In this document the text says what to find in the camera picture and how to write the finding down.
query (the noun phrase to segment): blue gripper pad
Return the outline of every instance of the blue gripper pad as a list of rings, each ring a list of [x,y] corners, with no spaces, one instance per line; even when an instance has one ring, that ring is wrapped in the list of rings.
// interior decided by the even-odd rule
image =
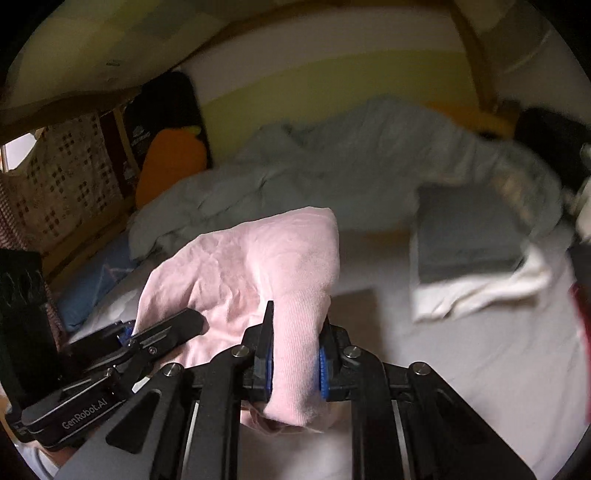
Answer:
[[[329,397],[329,373],[326,366],[326,353],[324,347],[320,348],[319,352],[319,366],[320,366],[320,394],[324,400]],[[271,396],[273,383],[273,360],[272,355],[267,355],[267,393]]]

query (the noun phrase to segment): window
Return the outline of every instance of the window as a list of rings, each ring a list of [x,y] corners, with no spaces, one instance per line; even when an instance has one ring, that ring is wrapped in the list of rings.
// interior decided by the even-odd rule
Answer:
[[[25,134],[2,146],[2,171],[14,170],[27,157],[37,139],[33,134]]]

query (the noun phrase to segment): silver screw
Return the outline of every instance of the silver screw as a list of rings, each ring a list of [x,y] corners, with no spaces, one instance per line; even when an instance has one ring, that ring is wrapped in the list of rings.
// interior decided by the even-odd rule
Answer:
[[[359,358],[361,356],[361,348],[355,345],[349,345],[343,350],[347,358]]]
[[[431,367],[425,362],[414,362],[413,372],[415,372],[417,375],[428,375],[431,373]]]
[[[181,364],[166,364],[162,367],[162,373],[167,377],[174,377],[178,375],[183,370],[183,366]]]
[[[250,352],[251,350],[246,345],[236,345],[232,349],[232,356],[240,358],[243,356],[247,356]]]

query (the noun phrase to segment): white towel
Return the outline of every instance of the white towel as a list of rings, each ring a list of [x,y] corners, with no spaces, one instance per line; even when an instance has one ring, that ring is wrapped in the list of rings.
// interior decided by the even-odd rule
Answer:
[[[416,270],[415,261],[411,261],[411,268]],[[418,279],[416,271],[411,278]],[[542,252],[529,244],[522,266],[511,273],[466,275],[429,284],[417,280],[411,289],[413,321],[458,318],[496,301],[531,297],[544,290],[550,279]]]

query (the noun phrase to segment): gray towel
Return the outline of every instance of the gray towel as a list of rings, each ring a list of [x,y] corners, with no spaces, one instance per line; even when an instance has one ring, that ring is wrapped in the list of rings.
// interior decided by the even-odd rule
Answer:
[[[418,189],[418,276],[432,283],[513,271],[526,239],[517,216],[484,185]]]

